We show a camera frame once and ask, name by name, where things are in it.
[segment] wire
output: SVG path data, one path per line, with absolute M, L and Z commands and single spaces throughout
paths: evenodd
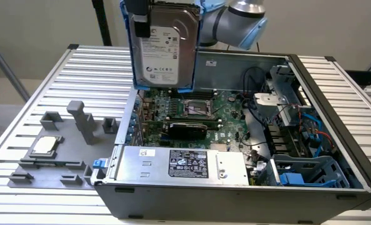
M 241 105 L 243 104 L 243 102 L 245 102 L 246 100 L 250 100 L 250 98 L 246 98 L 246 97 L 245 97 L 243 101 L 241 102 Z
M 262 120 L 258 118 L 258 116 L 255 115 L 255 113 L 253 112 L 251 109 L 251 101 L 249 101 L 249 111 L 253 114 L 253 117 L 255 118 L 255 120 L 262 124 L 263 127 L 266 127 L 266 124 L 262 122 Z
M 138 96 L 142 98 L 142 102 L 146 102 L 146 99 L 141 96 L 139 93 L 138 93 Z
M 302 131 L 302 114 L 301 114 L 301 108 L 299 105 L 298 106 L 298 117 L 299 117 L 299 129 L 298 129 L 298 133 L 301 133 Z
M 330 146 L 334 147 L 330 135 L 327 133 L 319 131 L 319 130 L 317 130 L 317 133 L 321 134 L 321 135 L 325 135 L 327 137 L 329 142 L 330 142 Z
M 285 109 L 286 109 L 289 106 L 291 106 L 291 105 L 295 105 L 295 104 L 287 104 L 287 105 L 281 109 L 281 111 L 278 112 L 278 114 L 275 114 L 275 116 L 273 117 L 271 123 L 274 123 L 275 118 L 277 118 L 277 117 L 279 116 L 279 114 L 285 111 Z
M 211 97 L 210 101 L 214 100 L 215 97 L 221 96 L 225 93 L 225 91 L 221 92 L 221 94 L 215 95 L 214 97 Z
M 307 113 L 302 113 L 302 116 L 305 116 L 306 118 L 309 118 L 310 120 L 315 121 L 319 125 L 319 130 L 322 130 L 322 121 L 318 120 L 317 118 L 314 118 L 311 115 L 309 115 Z
M 187 106 L 185 106 L 187 109 L 190 109 L 191 111 L 194 111 L 194 112 L 197 112 L 197 113 L 199 113 L 199 114 L 202 114 L 202 115 L 205 115 L 206 116 L 206 114 L 205 113 L 202 113 L 202 112 L 199 112 L 199 111 L 195 111 L 194 109 L 191 109 L 190 107 L 187 107 Z
M 243 76 L 242 76 L 242 93 L 243 93 L 243 94 L 246 93 L 246 75 L 249 74 L 249 71 L 250 71 L 251 69 L 258 69 L 258 70 L 261 70 L 261 71 L 263 72 L 263 74 L 266 74 L 265 70 L 263 70 L 261 67 L 250 67 L 250 68 L 247 68 L 247 70 L 243 72 Z
M 211 114 L 214 115 L 225 106 L 226 106 L 226 104 L 222 105 Z
M 261 142 L 261 143 L 258 143 L 258 144 L 246 144 L 246 143 L 243 142 L 243 138 L 246 137 L 247 133 L 245 133 L 243 136 L 242 136 L 242 138 L 241 138 L 241 143 L 242 143 L 243 145 L 251 147 L 251 146 L 257 146 L 257 145 L 261 145 L 261 144 L 266 144 L 266 143 L 267 143 L 267 142 Z
M 255 79 L 251 77 L 251 75 L 249 75 L 249 80 L 253 81 L 253 84 L 255 86 L 255 90 L 251 91 L 251 94 L 253 94 L 253 93 L 258 92 L 258 90 L 257 90 L 258 89 L 258 83 L 257 83 Z M 247 82 L 247 94 L 249 94 L 249 92 L 250 92 L 250 82 Z
M 246 99 L 246 97 L 241 93 L 238 93 L 235 97 L 238 97 L 238 95 L 242 96 L 243 99 Z

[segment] white wall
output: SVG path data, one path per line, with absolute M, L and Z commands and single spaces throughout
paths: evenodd
M 121 11 L 119 0 L 105 0 L 106 17 L 110 24 L 111 42 L 114 46 L 129 46 L 127 31 Z
M 0 52 L 19 78 L 43 79 L 71 43 L 102 45 L 91 0 L 0 0 Z
M 261 50 L 334 56 L 345 69 L 371 62 L 371 0 L 266 0 Z

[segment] warning label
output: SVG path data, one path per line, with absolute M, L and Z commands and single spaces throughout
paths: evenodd
M 210 177 L 206 151 L 171 150 L 169 162 L 169 175 L 171 177 Z
M 181 35 L 173 27 L 151 26 L 151 37 L 141 39 L 145 78 L 157 84 L 179 81 Z

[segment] metal frame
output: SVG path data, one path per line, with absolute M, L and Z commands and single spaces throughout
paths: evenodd
M 310 60 L 321 60 L 322 57 L 310 57 Z M 95 74 L 103 68 L 105 74 L 98 74 L 93 79 L 89 77 L 91 74 L 66 73 L 67 79 L 56 79 L 62 68 L 67 62 L 85 63 L 87 70 Z M 26 137 L 16 137 L 22 134 L 35 134 L 36 127 L 40 126 L 39 116 L 32 115 L 39 103 L 44 103 L 47 99 L 62 98 L 75 99 L 86 98 L 91 100 L 94 97 L 101 96 L 106 100 L 114 100 L 118 96 L 106 95 L 105 91 L 85 89 L 83 82 L 90 85 L 103 85 L 105 83 L 117 83 L 118 80 L 127 79 L 127 71 L 118 68 L 118 61 L 131 64 L 130 52 L 127 48 L 103 47 L 103 46 L 81 46 L 78 50 L 67 50 L 56 66 L 54 67 L 50 75 L 36 90 L 32 98 L 26 104 L 16 119 L 11 123 L 6 133 L 0 138 L 0 224 L 85 224 L 85 225 L 125 225 L 125 224 L 161 224 L 159 221 L 139 221 L 139 220 L 118 220 L 110 213 L 103 200 L 98 196 L 97 191 L 91 190 L 55 190 L 55 189 L 30 189 L 30 188 L 10 188 L 6 186 L 6 177 L 10 175 L 16 167 L 16 160 L 20 157 L 20 149 L 7 149 L 12 144 L 31 144 L 31 140 Z M 51 90 L 50 87 L 55 81 L 66 81 L 66 83 L 79 84 L 76 86 L 76 94 L 56 93 L 58 90 Z M 218 206 L 222 213 L 227 212 L 229 205 Z M 285 204 L 283 210 L 290 209 L 289 203 Z M 247 211 L 246 214 L 255 214 L 257 212 Z M 185 224 L 185 222 L 169 221 L 170 224 Z M 186 222 L 187 224 L 206 224 L 203 222 Z M 371 225 L 371 209 L 369 211 L 350 210 L 338 215 L 325 225 Z
M 309 59 L 310 57 L 306 59 L 301 57 L 305 65 L 309 64 Z M 343 135 L 337 136 L 342 138 L 345 146 L 349 146 L 352 159 L 356 164 L 361 165 L 361 172 L 366 180 L 370 178 L 369 185 L 371 187 L 371 99 L 335 61 L 327 61 L 325 57 L 318 60 L 317 64 L 329 64 L 330 68 L 318 69 L 315 64 L 306 67 L 319 85 L 325 99 L 329 100 L 330 119 L 338 123 L 338 130 L 345 130 L 345 128 L 348 130 Z M 319 84 L 326 80 L 342 81 L 343 86 Z M 370 207 L 371 200 L 357 209 L 365 210 Z
M 22 83 L 22 81 L 19 80 L 19 78 L 16 77 L 14 71 L 11 70 L 7 62 L 4 61 L 4 58 L 0 54 L 0 69 L 3 70 L 6 77 L 8 78 L 12 86 L 15 87 L 19 95 L 22 96 L 23 100 L 27 102 L 30 99 L 30 94 L 28 91 Z
M 214 54 L 242 54 L 250 56 L 245 52 L 235 51 L 206 51 Z M 331 213 L 339 213 L 346 208 L 346 202 L 343 202 L 342 196 L 354 196 L 353 198 L 357 201 L 350 201 L 348 207 L 368 209 L 371 202 L 365 204 L 366 201 L 371 200 L 371 163 L 365 157 L 364 159 L 358 158 L 357 155 L 365 155 L 364 151 L 357 144 L 346 125 L 343 124 L 339 116 L 337 115 L 333 106 L 330 105 L 329 100 L 326 99 L 319 86 L 313 79 L 309 70 L 305 67 L 299 57 L 291 54 L 269 54 L 270 57 L 278 55 L 279 58 L 285 58 L 291 65 L 294 73 L 301 81 L 302 87 L 309 93 L 309 97 L 313 100 L 314 106 L 322 116 L 323 123 L 326 124 L 327 129 L 330 130 L 333 136 L 335 136 L 335 141 L 339 144 L 341 151 L 343 152 L 345 158 L 353 168 L 353 171 L 364 184 L 364 189 L 337 189 L 337 188 L 309 188 L 309 187 L 239 187 L 231 185 L 178 185 L 175 183 L 143 183 L 141 181 L 121 181 L 115 180 L 118 167 L 121 165 L 122 157 L 122 147 L 118 147 L 117 152 L 113 155 L 113 158 L 117 159 L 111 162 L 109 168 L 109 176 L 103 180 L 94 179 L 98 182 L 97 191 L 105 202 L 111 209 L 114 216 L 118 218 L 145 218 L 145 219 L 187 219 L 187 220 L 214 220 L 214 218 L 221 218 L 221 221 L 235 221 L 235 222 L 287 222 L 287 223 L 322 223 L 331 216 Z M 331 64 L 323 65 L 319 69 L 323 69 L 329 72 L 330 69 L 337 70 L 337 67 Z M 130 193 L 123 193 L 121 190 L 131 190 Z M 234 195 L 241 195 L 241 192 L 245 195 L 243 201 L 237 201 Z M 213 197 L 211 193 L 217 195 L 225 195 L 226 198 Z M 201 211 L 190 209 L 193 205 L 193 199 L 183 199 L 181 205 L 177 205 L 173 200 L 177 196 L 190 196 L 198 195 L 201 206 L 206 210 L 206 215 Z M 301 200 L 293 204 L 294 209 L 299 209 L 301 216 L 297 219 L 294 215 L 285 213 L 283 207 L 277 205 L 278 201 L 293 202 L 295 198 L 301 195 L 306 195 L 305 198 L 309 201 Z M 341 202 L 333 202 L 333 198 L 341 200 Z M 309 202 L 315 199 L 315 205 L 307 207 Z M 233 207 L 229 214 L 222 214 L 221 211 L 214 210 L 217 205 L 229 205 L 237 202 L 237 206 Z M 273 213 L 278 215 L 279 218 L 273 218 L 266 213 L 265 207 L 261 206 L 265 204 L 271 204 L 271 215 Z M 329 212 L 321 212 L 321 215 L 311 214 L 314 208 L 321 204 L 325 205 L 337 205 L 331 208 Z M 257 212 L 253 215 L 243 213 L 243 210 L 249 209 L 250 211 Z

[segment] black cable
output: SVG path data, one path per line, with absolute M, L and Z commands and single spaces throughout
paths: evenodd
M 261 142 L 261 143 L 258 143 L 258 144 L 246 144 L 246 143 L 242 141 L 242 144 L 246 145 L 246 146 L 253 147 L 253 146 L 257 146 L 257 145 L 261 145 L 261 144 L 267 144 L 267 142 Z
M 211 114 L 214 115 L 226 105 L 222 105 Z
M 262 124 L 263 127 L 266 127 L 266 124 L 263 123 L 263 121 L 258 118 L 258 116 L 255 115 L 255 113 L 253 112 L 251 109 L 251 101 L 249 101 L 249 111 L 253 114 L 253 117 L 255 118 L 255 120 Z
M 261 143 L 258 143 L 258 144 L 246 144 L 246 143 L 243 142 L 243 138 L 246 137 L 247 133 L 245 133 L 243 136 L 242 136 L 242 138 L 241 138 L 241 142 L 242 142 L 243 145 L 251 147 L 251 146 L 257 146 L 257 145 L 261 145 L 261 144 L 267 143 L 267 142 L 261 142 Z
M 253 83 L 254 83 L 254 86 L 255 86 L 255 90 L 253 89 L 253 91 L 251 91 L 251 95 L 253 94 L 255 94 L 258 91 L 257 91 L 257 89 L 258 89 L 258 83 L 257 83 L 257 81 L 255 81 L 255 79 L 251 77 L 251 75 L 249 75 L 249 80 L 251 80 L 253 81 Z M 247 94 L 250 93 L 250 82 L 247 82 Z
M 242 93 L 246 92 L 246 75 L 249 74 L 249 71 L 251 69 L 258 69 L 262 71 L 263 75 L 266 74 L 265 70 L 261 67 L 254 66 L 254 67 L 247 68 L 247 70 L 245 71 L 243 76 L 242 76 Z M 258 88 L 257 80 L 254 79 L 254 77 L 251 75 L 249 77 L 250 77 L 250 79 L 253 79 L 254 83 L 257 84 L 257 88 Z

